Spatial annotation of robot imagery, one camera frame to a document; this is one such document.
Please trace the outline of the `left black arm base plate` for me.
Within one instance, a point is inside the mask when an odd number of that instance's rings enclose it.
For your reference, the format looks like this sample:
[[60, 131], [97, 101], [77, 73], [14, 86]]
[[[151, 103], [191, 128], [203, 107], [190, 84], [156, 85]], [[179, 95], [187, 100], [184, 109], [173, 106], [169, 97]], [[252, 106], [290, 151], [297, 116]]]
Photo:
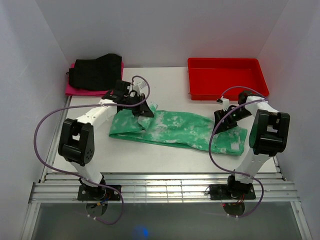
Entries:
[[103, 188], [100, 186], [92, 187], [81, 185], [78, 189], [77, 200], [78, 201], [120, 201], [121, 185], [110, 185], [110, 188]]

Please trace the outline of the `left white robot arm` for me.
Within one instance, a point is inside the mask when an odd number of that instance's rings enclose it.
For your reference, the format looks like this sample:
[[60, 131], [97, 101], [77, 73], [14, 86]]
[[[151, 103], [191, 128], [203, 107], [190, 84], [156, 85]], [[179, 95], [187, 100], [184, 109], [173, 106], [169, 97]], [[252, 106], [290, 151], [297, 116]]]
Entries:
[[101, 97], [98, 106], [76, 119], [67, 118], [62, 124], [58, 154], [80, 174], [80, 184], [95, 200], [106, 195], [103, 175], [91, 162], [95, 153], [95, 131], [110, 117], [129, 110], [133, 117], [154, 117], [147, 104], [148, 95], [142, 92], [149, 83], [118, 80], [114, 88]]

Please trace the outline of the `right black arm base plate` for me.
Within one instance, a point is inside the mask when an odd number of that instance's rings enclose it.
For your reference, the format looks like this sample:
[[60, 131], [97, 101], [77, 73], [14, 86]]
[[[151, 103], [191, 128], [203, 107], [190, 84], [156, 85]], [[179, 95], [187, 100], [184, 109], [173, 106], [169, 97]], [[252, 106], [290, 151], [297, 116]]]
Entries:
[[246, 184], [245, 187], [231, 187], [228, 184], [211, 184], [206, 190], [211, 200], [255, 200], [256, 194], [253, 185]]

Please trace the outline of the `green tie-dye trousers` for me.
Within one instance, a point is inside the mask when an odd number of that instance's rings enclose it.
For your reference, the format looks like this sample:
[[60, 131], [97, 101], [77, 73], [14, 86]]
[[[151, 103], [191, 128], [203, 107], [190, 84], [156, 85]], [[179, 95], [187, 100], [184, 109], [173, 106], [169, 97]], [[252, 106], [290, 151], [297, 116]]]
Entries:
[[235, 127], [212, 136], [215, 121], [190, 112], [150, 109], [154, 117], [135, 117], [127, 109], [117, 113], [109, 137], [146, 144], [161, 145], [203, 152], [240, 156], [245, 150], [247, 129]]

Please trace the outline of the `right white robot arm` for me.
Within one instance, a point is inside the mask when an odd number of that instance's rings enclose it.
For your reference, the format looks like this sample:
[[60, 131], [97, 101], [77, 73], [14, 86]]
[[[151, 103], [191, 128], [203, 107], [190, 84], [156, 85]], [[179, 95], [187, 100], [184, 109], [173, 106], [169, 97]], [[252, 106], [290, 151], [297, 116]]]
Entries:
[[217, 100], [221, 110], [214, 112], [214, 134], [225, 133], [249, 116], [254, 121], [249, 133], [249, 150], [241, 164], [228, 176], [226, 184], [211, 185], [211, 200], [254, 200], [254, 177], [263, 164], [287, 145], [290, 115], [272, 108], [261, 95], [244, 90], [238, 95], [238, 105], [231, 105], [223, 96]]

